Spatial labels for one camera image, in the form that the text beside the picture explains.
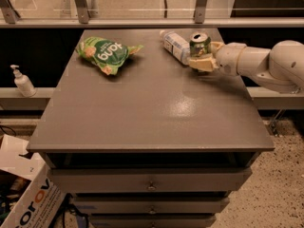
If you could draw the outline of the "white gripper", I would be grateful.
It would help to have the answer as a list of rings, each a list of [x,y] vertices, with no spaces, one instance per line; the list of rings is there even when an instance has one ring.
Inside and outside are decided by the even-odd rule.
[[[224,45],[222,42],[211,42],[211,53],[216,55],[204,58],[190,58],[189,66],[191,68],[212,72],[219,68],[219,71],[229,76],[238,75],[238,58],[241,52],[246,48],[242,43],[229,43]]]

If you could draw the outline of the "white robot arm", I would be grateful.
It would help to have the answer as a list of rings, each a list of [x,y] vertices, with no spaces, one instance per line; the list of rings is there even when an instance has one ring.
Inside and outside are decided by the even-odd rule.
[[[244,76],[279,93],[304,89],[304,45],[293,40],[281,41],[271,49],[212,42],[211,51],[190,58],[189,66],[205,72],[218,70],[230,76]]]

